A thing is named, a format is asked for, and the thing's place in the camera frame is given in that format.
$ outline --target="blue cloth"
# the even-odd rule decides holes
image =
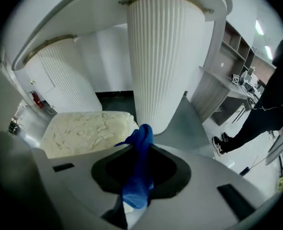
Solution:
[[[153,143],[152,128],[143,124],[124,142],[115,145],[133,144],[138,153],[134,172],[122,188],[123,201],[135,209],[147,206],[149,191],[153,188],[153,180],[148,169],[148,150],[151,143]]]

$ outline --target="black pants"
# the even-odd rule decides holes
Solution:
[[[262,99],[260,99],[254,108],[260,108],[262,106],[265,108],[272,107],[272,105],[264,105]],[[222,147],[222,151],[229,152],[235,150],[265,131],[280,130],[282,127],[283,106],[267,111],[252,109],[239,133],[229,139],[228,143]]]

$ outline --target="person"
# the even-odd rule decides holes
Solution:
[[[272,64],[276,70],[238,134],[230,137],[223,133],[222,140],[213,137],[213,146],[219,156],[242,147],[263,132],[283,127],[283,39],[276,49]]]

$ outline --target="floor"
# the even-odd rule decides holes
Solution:
[[[221,134],[223,132],[227,132],[227,134],[231,137],[235,136],[241,129],[248,115],[249,112],[246,112],[239,121],[232,124],[233,119],[231,119],[230,122],[225,122],[222,126],[218,126],[211,118],[208,118],[203,123],[208,139],[211,140],[213,136],[218,136],[221,139]],[[213,147],[215,159],[236,173],[240,173],[246,167],[250,168],[253,164],[264,159],[274,141],[275,139],[270,139],[269,133],[265,132],[256,137],[254,140],[246,143],[241,148],[226,153],[221,157],[218,156]],[[263,161],[252,168],[244,176],[244,178],[254,184],[263,193],[263,195],[269,199],[276,193],[278,173],[277,160],[268,166],[266,166],[265,161]]]
[[[129,112],[136,118],[134,97],[99,98],[104,111]],[[183,97],[167,129],[154,136],[154,143],[214,157],[213,149],[194,108]]]

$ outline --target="gray floor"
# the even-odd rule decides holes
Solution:
[[[100,102],[104,111],[129,112],[136,119],[133,97],[100,98]],[[168,128],[154,136],[154,143],[214,157],[202,123],[186,97],[182,98]]]

